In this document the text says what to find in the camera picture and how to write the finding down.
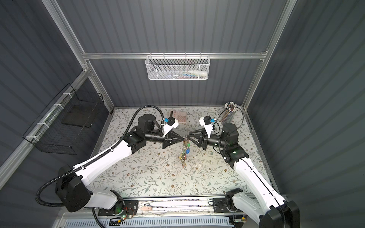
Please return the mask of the metal keyring with coloured keys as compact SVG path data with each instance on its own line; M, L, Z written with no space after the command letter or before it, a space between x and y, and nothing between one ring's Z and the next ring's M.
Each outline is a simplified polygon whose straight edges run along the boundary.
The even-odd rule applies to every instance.
M185 137L183 140L182 152L179 157L183 169L186 168L186 159L189 153L190 153L190 140L187 137Z

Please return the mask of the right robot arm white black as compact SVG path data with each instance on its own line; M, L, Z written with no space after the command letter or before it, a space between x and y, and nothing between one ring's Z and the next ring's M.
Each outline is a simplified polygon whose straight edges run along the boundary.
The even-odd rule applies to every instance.
M187 136L196 146L206 150L217 147L226 163L246 182L256 199L236 188L226 192L226 205L231 211L242 211L260 228L299 228L300 210L294 201L287 201L266 181L239 145L236 125L226 123L220 135L212 133L213 125L204 125Z

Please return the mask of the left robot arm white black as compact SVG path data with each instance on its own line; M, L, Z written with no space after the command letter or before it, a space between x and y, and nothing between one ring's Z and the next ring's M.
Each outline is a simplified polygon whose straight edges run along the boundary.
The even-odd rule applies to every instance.
M162 143L163 148L182 142L184 138L173 131L178 125L178 120L172 116L159 124L154 115L142 115L137 126L102 153L72 168L61 168L60 175L68 171L75 171L75 174L56 182L57 196L69 212L76 212L82 208L110 210L122 199L121 196L114 190L99 191L90 187L92 181L120 160L143 148L147 142Z

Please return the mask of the pink calculator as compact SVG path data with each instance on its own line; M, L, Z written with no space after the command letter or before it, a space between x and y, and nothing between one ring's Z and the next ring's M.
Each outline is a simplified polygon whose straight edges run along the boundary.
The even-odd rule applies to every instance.
M185 124L187 122L187 113L184 111L173 110L173 118L177 119L179 123Z

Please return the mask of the floral table mat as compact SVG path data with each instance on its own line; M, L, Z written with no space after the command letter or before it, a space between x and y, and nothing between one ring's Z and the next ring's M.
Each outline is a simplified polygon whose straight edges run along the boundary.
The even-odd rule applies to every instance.
M179 135L202 128L199 118L210 115L217 118L224 110L221 106L165 107L160 108L165 117L170 110L187 113L186 123L174 129ZM104 136L99 153L114 144L124 133L137 108L115 109ZM238 129L239 145L248 153L259 173L270 182L266 167L258 153L246 120ZM152 196L222 195L240 188L251 193L241 178L212 147L204 151L191 143L185 164L180 160L183 143L162 149L161 143L147 142L135 154L122 159L101 173L91 183L99 191L117 191L123 198Z

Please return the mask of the cup of pencils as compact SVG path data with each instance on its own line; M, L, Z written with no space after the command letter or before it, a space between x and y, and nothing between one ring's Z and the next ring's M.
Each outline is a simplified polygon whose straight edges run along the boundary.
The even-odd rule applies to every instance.
M237 111L237 104L235 102L227 102L225 104L225 110L221 114L221 123L222 124L230 123L236 111Z

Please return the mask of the white bottle in basket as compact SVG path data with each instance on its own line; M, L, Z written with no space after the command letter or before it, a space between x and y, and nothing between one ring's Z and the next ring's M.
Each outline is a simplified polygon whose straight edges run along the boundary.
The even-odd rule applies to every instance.
M208 72L207 71L201 71L201 70L189 70L188 73L190 75L195 75L199 78L206 78L208 77Z

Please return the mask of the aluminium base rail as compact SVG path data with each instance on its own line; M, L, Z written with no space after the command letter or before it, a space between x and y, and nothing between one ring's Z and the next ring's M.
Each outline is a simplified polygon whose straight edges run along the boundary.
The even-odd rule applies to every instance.
M243 192L231 196L193 196L193 197L170 197L170 198L122 198L113 196L112 200L99 200L82 205L81 201L72 204L70 208L61 210L57 216L61 220L64 215L72 213L77 218L89 216L88 209L98 209L97 216L142 217L156 216L192 216L192 215L219 215L232 219L244 220L249 216L260 220L272 208L283 212L287 201L282 196L264 195L263 200L252 194Z

